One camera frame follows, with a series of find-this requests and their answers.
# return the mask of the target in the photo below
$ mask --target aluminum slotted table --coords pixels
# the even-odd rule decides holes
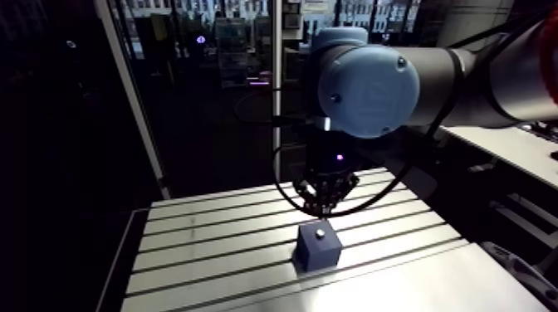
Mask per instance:
[[[384,168],[358,175],[359,186],[336,209],[358,205],[394,178]],[[297,227],[312,220],[273,186],[157,202],[121,310],[546,310],[403,184],[363,212],[330,219],[344,246],[336,267],[297,272]]]

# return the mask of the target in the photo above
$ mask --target vertical pole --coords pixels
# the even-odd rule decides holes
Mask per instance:
[[[407,27],[407,20],[409,19],[409,12],[411,11],[411,6],[413,5],[412,0],[407,0],[407,7],[405,8],[405,15],[403,17],[403,24],[401,25],[401,29],[399,31],[399,38],[398,43],[401,44],[403,41],[403,36],[405,34],[405,28]]]
[[[180,32],[179,14],[176,12],[176,2],[174,0],[170,0],[170,15],[173,18],[174,37],[179,42],[180,58],[184,60],[186,58],[186,55],[184,55],[184,41],[182,40],[182,33]]]
[[[130,56],[132,60],[135,61],[134,46],[132,46],[132,38],[130,36],[130,31],[128,30],[128,23],[126,23],[126,15],[124,14],[124,8],[122,7],[122,0],[115,0],[115,6],[116,6],[116,11],[118,12],[118,19],[120,20],[120,26],[122,28],[122,32],[124,33],[124,39],[126,40],[128,49],[130,49]]]
[[[341,0],[336,0],[335,1],[335,10],[334,10],[334,20],[333,20],[333,27],[339,27],[340,26],[340,22],[339,22],[339,15],[341,15]]]
[[[122,80],[122,85],[130,102],[130,108],[134,114],[135,123],[138,125],[139,135],[141,135],[141,140],[144,143],[145,151],[147,152],[147,157],[149,158],[149,163],[153,169],[155,178],[159,183],[159,189],[163,199],[170,199],[169,189],[164,185],[164,173],[163,169],[159,163],[159,158],[157,151],[154,146],[154,142],[151,139],[151,133],[147,125],[147,121],[144,117],[144,112],[141,108],[140,98],[136,93],[134,82],[130,75],[128,69],[128,64],[122,52],[122,46],[116,33],[115,21],[112,19],[110,14],[109,4],[106,0],[95,0],[97,6],[97,12],[103,23],[103,28],[107,39],[109,40],[110,49],[112,51],[112,56],[115,58],[116,67],[120,73],[120,78]]]
[[[283,3],[282,0],[273,0],[273,89],[281,88],[281,58],[282,58],[282,11]],[[273,92],[273,115],[281,114],[281,92],[276,90]],[[273,149],[281,146],[281,128],[273,128]],[[281,181],[281,153],[278,153],[275,157],[273,163],[273,168],[275,169],[275,174],[277,175],[277,180]]]

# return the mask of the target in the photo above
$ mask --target bolt head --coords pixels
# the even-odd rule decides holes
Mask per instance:
[[[317,229],[316,230],[316,238],[317,239],[323,239],[324,237],[326,237],[326,231],[322,230],[322,229]]]
[[[397,67],[405,67],[407,65],[407,60],[405,60],[402,56],[397,59]]]
[[[334,103],[340,103],[341,95],[334,93],[333,95],[331,95],[331,101],[333,101]]]

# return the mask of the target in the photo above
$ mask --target small blue box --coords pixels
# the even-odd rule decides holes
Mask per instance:
[[[298,227],[294,261],[304,271],[336,266],[343,246],[327,220]]]

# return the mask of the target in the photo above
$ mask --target dark background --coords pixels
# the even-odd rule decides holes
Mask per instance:
[[[0,0],[0,10],[8,4]],[[514,12],[529,5],[516,1]],[[130,211],[161,196],[93,2],[43,0],[42,6],[45,20],[36,32],[16,41],[0,35],[6,284],[15,290],[8,294],[16,310],[92,311]],[[246,91],[215,89],[207,83],[217,79],[214,73],[183,69],[188,74],[179,87],[169,88],[133,68],[173,195],[271,182],[271,129],[248,128],[231,114]],[[304,106],[291,103],[285,110]],[[271,94],[249,105],[252,117],[268,116]],[[369,150],[390,150],[397,168],[416,138],[402,129]],[[283,177],[290,179],[303,150],[284,158]],[[407,182],[412,188],[427,177],[436,191],[428,204],[465,237],[499,242],[531,262],[544,256],[547,248],[488,212],[486,201],[519,187],[556,199],[551,190],[505,166],[467,174],[468,165],[487,156],[459,143],[420,158]]]

